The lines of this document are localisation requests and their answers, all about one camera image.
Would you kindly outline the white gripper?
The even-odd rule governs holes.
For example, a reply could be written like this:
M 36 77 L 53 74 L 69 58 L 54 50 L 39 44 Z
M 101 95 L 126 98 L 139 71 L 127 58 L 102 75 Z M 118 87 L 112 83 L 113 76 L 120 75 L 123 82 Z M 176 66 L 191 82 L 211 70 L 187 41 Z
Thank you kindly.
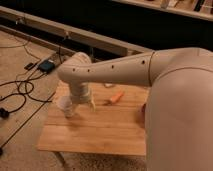
M 83 104 L 89 102 L 92 111 L 96 110 L 95 102 L 91 101 L 91 89 L 88 83 L 72 83 L 69 85 L 70 99 L 75 104 Z

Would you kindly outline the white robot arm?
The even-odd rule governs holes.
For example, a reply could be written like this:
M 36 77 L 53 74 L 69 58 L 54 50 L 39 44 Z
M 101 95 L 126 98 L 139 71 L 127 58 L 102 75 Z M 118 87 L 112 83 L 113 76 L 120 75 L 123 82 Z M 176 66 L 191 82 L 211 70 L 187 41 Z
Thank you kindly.
M 72 105 L 90 82 L 146 86 L 147 171 L 213 171 L 213 52 L 159 50 L 93 63 L 78 52 L 58 69 Z

